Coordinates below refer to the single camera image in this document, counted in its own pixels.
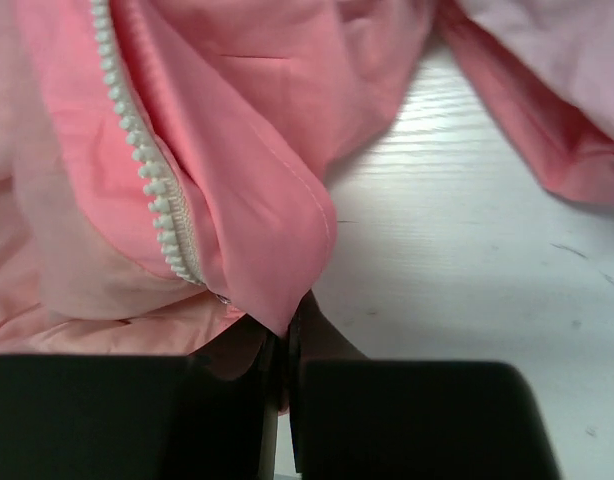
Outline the pink hooded zip jacket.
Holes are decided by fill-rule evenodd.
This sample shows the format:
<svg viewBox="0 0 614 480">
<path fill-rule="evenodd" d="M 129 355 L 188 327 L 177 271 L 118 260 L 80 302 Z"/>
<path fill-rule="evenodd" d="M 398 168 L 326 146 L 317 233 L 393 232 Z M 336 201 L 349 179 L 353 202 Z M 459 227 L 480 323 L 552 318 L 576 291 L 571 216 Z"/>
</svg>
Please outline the pink hooded zip jacket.
<svg viewBox="0 0 614 480">
<path fill-rule="evenodd" d="M 544 189 L 614 206 L 614 1 L 0 1 L 0 354 L 284 335 L 433 31 Z"/>
</svg>

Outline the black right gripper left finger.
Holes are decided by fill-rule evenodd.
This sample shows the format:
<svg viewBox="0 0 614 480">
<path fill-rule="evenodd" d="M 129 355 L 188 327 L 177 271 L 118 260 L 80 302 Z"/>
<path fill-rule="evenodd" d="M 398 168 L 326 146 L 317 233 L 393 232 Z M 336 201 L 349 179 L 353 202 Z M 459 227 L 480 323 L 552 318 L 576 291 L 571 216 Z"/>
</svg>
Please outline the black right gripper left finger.
<svg viewBox="0 0 614 480">
<path fill-rule="evenodd" d="M 0 355 L 0 479 L 260 479 L 275 347 Z"/>
</svg>

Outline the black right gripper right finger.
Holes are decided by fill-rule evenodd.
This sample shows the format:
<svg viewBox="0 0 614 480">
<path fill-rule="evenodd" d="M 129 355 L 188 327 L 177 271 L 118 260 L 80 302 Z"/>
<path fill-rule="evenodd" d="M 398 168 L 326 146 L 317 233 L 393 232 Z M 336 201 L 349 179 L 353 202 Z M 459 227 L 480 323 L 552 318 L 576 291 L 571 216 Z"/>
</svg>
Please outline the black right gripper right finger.
<svg viewBox="0 0 614 480">
<path fill-rule="evenodd" d="M 372 360 L 301 300 L 287 336 L 305 479 L 557 479 L 533 392 L 496 361 Z"/>
</svg>

